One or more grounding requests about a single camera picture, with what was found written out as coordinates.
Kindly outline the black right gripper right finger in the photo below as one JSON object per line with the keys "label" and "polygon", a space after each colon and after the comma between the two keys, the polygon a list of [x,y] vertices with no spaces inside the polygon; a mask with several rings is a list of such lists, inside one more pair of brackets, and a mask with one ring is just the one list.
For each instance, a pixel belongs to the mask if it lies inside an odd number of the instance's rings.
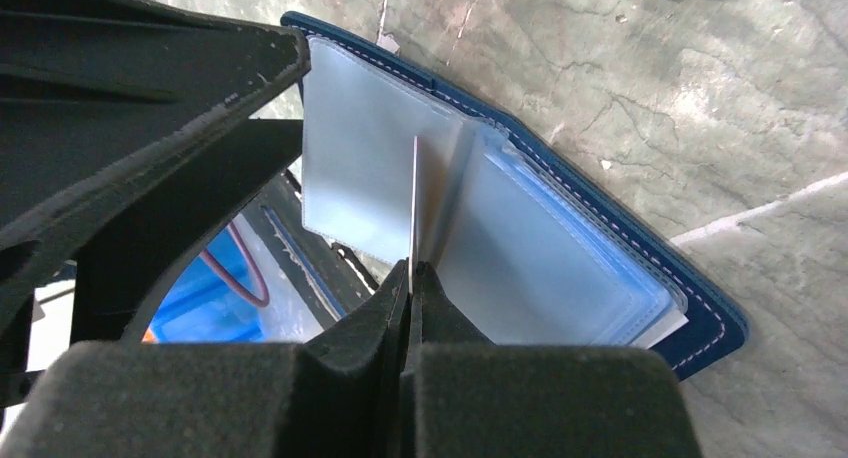
{"label": "black right gripper right finger", "polygon": [[435,270],[408,278],[404,457],[698,457],[665,360],[633,347],[496,345]]}

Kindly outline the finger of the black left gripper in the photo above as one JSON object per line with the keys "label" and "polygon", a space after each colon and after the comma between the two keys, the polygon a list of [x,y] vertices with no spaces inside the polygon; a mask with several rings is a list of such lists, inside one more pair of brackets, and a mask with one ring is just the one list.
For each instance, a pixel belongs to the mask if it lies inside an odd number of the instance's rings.
{"label": "finger of the black left gripper", "polygon": [[76,254],[71,343],[142,339],[182,271],[302,153],[300,119],[249,119],[109,221]]}
{"label": "finger of the black left gripper", "polygon": [[150,0],[1,0],[1,324],[310,67],[295,29]]}

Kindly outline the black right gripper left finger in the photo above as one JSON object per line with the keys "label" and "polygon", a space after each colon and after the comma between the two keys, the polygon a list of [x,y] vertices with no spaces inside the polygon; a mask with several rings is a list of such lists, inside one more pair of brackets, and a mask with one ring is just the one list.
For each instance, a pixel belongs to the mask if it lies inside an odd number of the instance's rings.
{"label": "black right gripper left finger", "polygon": [[305,343],[82,342],[39,378],[5,457],[397,457],[408,264]]}

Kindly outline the blue leather card holder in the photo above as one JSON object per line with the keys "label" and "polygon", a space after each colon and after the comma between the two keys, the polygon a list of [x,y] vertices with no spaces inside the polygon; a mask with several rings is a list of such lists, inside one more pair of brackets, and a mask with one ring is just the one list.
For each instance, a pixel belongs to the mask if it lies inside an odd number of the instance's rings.
{"label": "blue leather card holder", "polygon": [[297,12],[307,40],[302,223],[386,263],[419,259],[489,339],[636,346],[680,379],[741,348],[730,297],[521,121],[449,80]]}

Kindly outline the gold credit card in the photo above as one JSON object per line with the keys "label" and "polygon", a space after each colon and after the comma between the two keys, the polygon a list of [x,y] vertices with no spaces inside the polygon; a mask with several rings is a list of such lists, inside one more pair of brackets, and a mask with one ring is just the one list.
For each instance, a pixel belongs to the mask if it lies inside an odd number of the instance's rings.
{"label": "gold credit card", "polygon": [[419,204],[420,198],[420,179],[419,179],[419,171],[420,171],[420,151],[419,151],[419,137],[415,136],[413,139],[413,162],[412,162],[412,187],[411,187],[411,205],[410,205],[410,239],[409,239],[409,257],[408,257],[408,292],[410,296],[413,296],[415,293],[415,280],[417,275],[417,266],[419,262],[419,224],[420,218],[418,217],[418,212],[420,211],[421,205]]}

